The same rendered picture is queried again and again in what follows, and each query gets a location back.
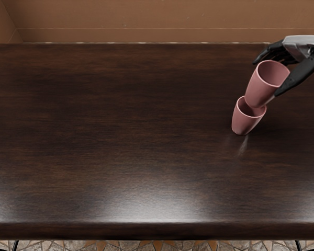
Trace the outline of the pink cup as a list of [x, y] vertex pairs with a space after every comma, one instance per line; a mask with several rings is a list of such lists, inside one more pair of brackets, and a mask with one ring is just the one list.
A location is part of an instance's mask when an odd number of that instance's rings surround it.
[[245, 91], [245, 101], [250, 107], [258, 108], [268, 104], [275, 91], [282, 85], [290, 74], [290, 70], [283, 64], [266, 60], [255, 68]]
[[254, 108], [245, 102], [245, 97], [241, 96], [235, 105], [231, 128], [237, 135], [247, 135], [261, 121], [266, 113], [266, 106]]

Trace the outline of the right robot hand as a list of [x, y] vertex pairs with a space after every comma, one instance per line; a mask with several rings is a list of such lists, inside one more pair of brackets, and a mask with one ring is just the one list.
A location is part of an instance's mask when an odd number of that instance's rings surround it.
[[274, 96], [280, 96], [300, 85], [314, 73], [314, 35], [286, 36], [284, 39], [268, 45], [254, 59], [253, 64], [265, 60], [281, 62], [284, 66], [297, 64]]

